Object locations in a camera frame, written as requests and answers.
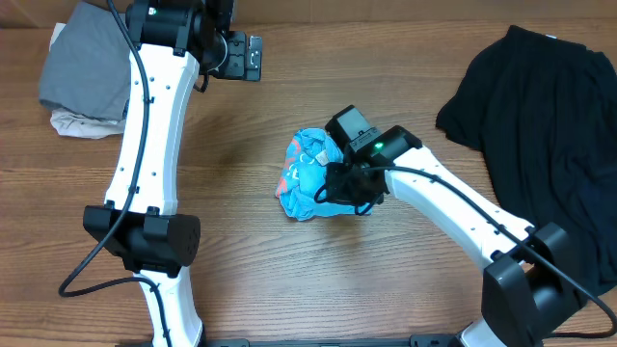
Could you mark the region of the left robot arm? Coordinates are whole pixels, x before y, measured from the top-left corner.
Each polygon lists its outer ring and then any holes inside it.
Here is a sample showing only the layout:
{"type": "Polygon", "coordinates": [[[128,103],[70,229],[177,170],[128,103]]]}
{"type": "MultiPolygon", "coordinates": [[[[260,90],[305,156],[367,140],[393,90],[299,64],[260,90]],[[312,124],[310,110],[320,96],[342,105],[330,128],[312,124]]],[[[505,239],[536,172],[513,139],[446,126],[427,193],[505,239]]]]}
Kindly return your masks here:
{"type": "Polygon", "coordinates": [[[262,41],[231,30],[234,5],[136,1],[121,23],[131,82],[121,153],[104,202],[86,207],[83,226],[141,286],[152,346],[205,343],[190,280],[201,222],[177,211],[177,162],[191,93],[211,77],[261,77],[262,41]]]}

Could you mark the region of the light blue t-shirt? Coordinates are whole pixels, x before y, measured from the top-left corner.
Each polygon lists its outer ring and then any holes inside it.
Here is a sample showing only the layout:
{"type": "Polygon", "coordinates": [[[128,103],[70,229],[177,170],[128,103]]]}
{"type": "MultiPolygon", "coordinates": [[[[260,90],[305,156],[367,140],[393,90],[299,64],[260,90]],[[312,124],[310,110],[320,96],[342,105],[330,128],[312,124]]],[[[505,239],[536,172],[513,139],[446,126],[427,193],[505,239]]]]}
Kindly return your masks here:
{"type": "Polygon", "coordinates": [[[295,133],[285,151],[282,174],[275,197],[286,215],[297,221],[314,217],[353,215],[355,207],[329,202],[317,203],[318,189],[325,183],[326,165],[341,163],[343,154],[321,128],[305,128],[295,133]]]}

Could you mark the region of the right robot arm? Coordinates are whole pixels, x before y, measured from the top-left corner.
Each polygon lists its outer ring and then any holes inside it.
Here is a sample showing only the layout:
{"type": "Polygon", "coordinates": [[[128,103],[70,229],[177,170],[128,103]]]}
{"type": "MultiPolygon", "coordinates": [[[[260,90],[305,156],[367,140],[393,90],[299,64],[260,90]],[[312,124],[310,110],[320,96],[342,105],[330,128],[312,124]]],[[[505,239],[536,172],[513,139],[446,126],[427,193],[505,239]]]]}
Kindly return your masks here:
{"type": "Polygon", "coordinates": [[[343,159],[327,167],[318,202],[351,205],[358,215],[404,201],[430,219],[482,272],[481,316],[456,334],[421,334],[413,346],[540,346],[584,308],[573,284],[579,266],[565,230],[535,227],[470,188],[421,140],[396,125],[386,132],[354,106],[325,126],[343,159]]]}

